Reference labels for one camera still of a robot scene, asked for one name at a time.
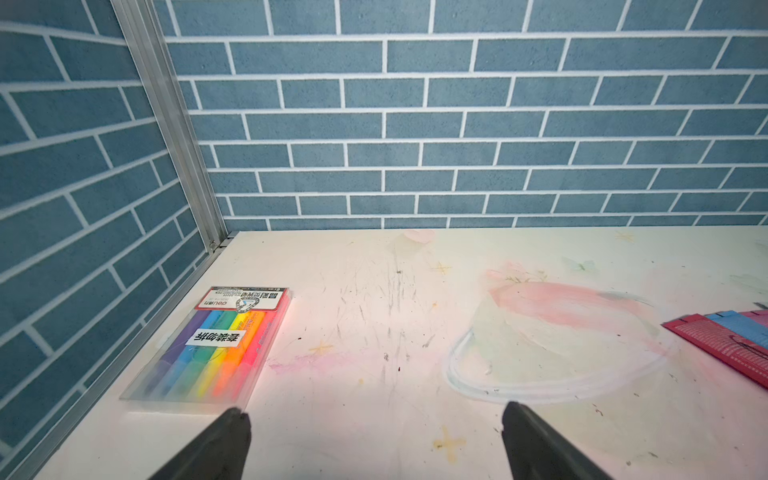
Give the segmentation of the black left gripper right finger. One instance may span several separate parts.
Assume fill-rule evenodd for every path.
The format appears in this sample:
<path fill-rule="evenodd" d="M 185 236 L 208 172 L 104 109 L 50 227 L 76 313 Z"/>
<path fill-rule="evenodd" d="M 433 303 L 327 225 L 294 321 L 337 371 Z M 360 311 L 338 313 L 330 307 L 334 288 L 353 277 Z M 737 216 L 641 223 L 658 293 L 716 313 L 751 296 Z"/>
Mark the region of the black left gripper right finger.
<path fill-rule="evenodd" d="M 528 406 L 509 402 L 502 440 L 514 479 L 610 479 Z"/>

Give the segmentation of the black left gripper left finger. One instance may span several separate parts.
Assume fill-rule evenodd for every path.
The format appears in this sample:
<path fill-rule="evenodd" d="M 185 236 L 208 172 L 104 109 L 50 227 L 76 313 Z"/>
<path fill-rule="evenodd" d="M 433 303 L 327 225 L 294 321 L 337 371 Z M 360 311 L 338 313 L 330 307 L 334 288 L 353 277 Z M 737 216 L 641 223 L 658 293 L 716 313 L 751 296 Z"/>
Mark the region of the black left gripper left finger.
<path fill-rule="evenodd" d="M 152 476 L 160 479 L 242 478 L 252 439 L 251 421 L 229 408 Z"/>

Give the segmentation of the red toothpaste tube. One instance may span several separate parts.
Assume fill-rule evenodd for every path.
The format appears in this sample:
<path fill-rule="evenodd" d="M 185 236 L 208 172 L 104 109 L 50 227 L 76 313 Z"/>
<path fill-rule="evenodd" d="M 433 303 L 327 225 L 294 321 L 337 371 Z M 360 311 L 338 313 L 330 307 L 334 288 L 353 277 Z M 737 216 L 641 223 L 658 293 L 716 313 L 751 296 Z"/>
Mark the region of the red toothpaste tube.
<path fill-rule="evenodd" d="M 764 389 L 767 388 L 767 349 L 700 314 L 668 321 L 662 326 Z"/>

